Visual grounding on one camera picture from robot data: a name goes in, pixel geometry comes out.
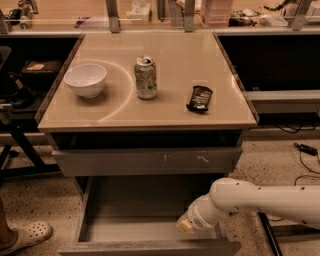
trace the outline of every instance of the countertop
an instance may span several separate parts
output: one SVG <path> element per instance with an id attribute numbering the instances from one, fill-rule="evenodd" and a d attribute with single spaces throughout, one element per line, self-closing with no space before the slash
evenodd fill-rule
<path id="1" fill-rule="evenodd" d="M 136 96 L 133 67 L 141 55 L 157 65 L 158 95 L 152 100 Z M 256 126 L 211 32 L 87 33 L 70 67 L 81 63 L 106 67 L 104 91 L 85 99 L 62 81 L 39 124 L 41 132 Z M 213 91 L 205 114 L 186 108 L 194 85 Z"/>

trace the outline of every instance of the speckled floor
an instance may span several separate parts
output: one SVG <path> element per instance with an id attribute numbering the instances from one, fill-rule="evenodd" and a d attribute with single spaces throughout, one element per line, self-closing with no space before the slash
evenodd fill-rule
<path id="1" fill-rule="evenodd" d="M 298 176 L 308 174 L 293 143 L 320 148 L 319 138 L 319 130 L 301 131 L 296 134 L 288 134 L 279 129 L 252 130 L 243 144 L 240 161 L 230 177 L 256 185 L 293 185 Z M 0 146 L 12 143 L 10 138 L 5 136 L 1 137 L 0 141 Z M 44 161 L 53 163 L 50 156 L 51 148 L 44 145 L 43 136 L 32 137 L 32 141 Z M 21 152 L 19 147 L 13 149 Z M 320 171 L 316 157 L 303 157 L 309 166 Z M 14 167 L 25 166 L 30 162 L 21 152 L 19 157 L 12 159 L 8 164 Z M 320 179 L 301 179 L 299 184 L 320 184 Z M 23 226 L 43 220 L 54 228 L 49 240 L 21 250 L 15 255 L 59 255 L 59 247 L 70 245 L 74 239 L 81 208 L 81 196 L 78 192 L 72 178 L 59 174 L 3 180 L 0 196 L 4 201 L 10 226 Z M 273 255 L 255 212 L 234 217 L 225 223 L 225 230 L 230 241 L 240 241 L 242 244 L 237 256 Z M 313 235 L 307 239 L 282 239 L 279 244 L 285 256 L 320 255 L 320 235 Z"/>

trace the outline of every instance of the drawer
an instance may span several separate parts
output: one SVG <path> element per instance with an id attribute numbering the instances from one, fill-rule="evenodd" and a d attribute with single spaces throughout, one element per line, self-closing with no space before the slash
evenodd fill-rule
<path id="1" fill-rule="evenodd" d="M 234 170 L 241 147 L 55 150 L 66 176 L 223 173 Z"/>
<path id="2" fill-rule="evenodd" d="M 183 234 L 177 219 L 209 191 L 213 174 L 91 177 L 74 243 L 61 255 L 234 255 L 217 224 L 210 232 Z"/>

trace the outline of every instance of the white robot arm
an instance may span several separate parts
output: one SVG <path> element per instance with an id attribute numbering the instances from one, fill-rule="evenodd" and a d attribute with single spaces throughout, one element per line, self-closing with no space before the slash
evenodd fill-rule
<path id="1" fill-rule="evenodd" d="M 320 229 L 320 186 L 256 186 L 222 178 L 189 206 L 177 228 L 183 233 L 207 231 L 245 211 L 272 214 Z"/>

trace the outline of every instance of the foot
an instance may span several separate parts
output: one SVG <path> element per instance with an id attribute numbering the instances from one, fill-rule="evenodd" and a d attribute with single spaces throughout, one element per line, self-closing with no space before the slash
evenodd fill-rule
<path id="1" fill-rule="evenodd" d="M 8 255 L 23 247 L 32 246 L 48 239 L 52 234 L 52 227 L 45 222 L 35 222 L 29 226 L 20 229 L 13 229 L 17 232 L 16 242 L 9 248 L 0 250 L 0 256 Z"/>

